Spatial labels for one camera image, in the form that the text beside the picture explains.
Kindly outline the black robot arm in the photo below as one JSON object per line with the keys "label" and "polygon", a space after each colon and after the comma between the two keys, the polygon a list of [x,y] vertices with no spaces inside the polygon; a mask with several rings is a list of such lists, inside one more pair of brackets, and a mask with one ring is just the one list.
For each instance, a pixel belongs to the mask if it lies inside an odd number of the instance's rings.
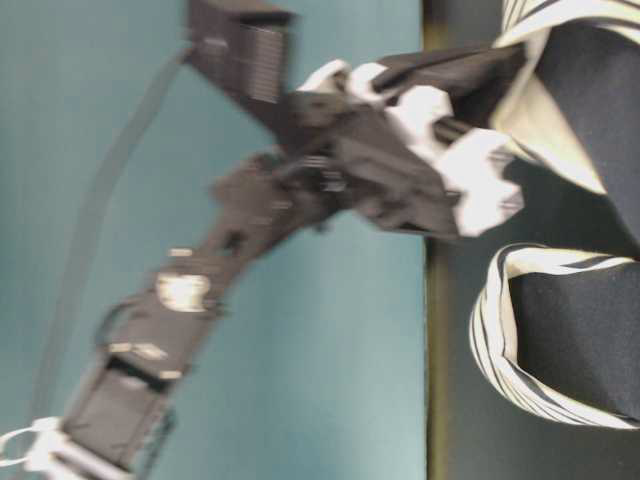
{"label": "black robot arm", "polygon": [[488,122],[524,56],[519,46],[388,56],[352,68],[332,61],[288,89],[278,60],[182,52],[103,162],[72,243],[54,329],[74,314],[101,217],[130,150],[176,70],[191,65],[253,119],[275,146],[213,187],[215,223],[202,244],[177,248],[139,293],[110,309],[96,357],[67,412],[45,417],[52,344],[32,408],[33,440],[19,466],[49,479],[130,479],[149,434],[172,424],[170,398],[224,311],[227,291],[257,259],[301,229],[354,210],[386,231],[474,236],[519,208],[502,177],[507,137]]}

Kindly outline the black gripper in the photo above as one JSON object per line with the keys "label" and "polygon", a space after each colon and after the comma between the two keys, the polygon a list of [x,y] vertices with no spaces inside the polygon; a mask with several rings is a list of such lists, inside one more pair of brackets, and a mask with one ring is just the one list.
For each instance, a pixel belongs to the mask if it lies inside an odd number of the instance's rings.
{"label": "black gripper", "polygon": [[[399,97],[394,126],[403,141],[385,113],[357,105],[395,96],[373,88],[386,70],[335,59],[276,104],[274,176],[294,199],[292,227],[351,210],[381,230],[451,239],[477,237],[518,213],[521,188],[503,177],[511,161],[504,134],[473,127],[449,145],[436,138],[435,123],[453,113],[446,92],[413,87]],[[447,191],[460,195],[454,207]]]}

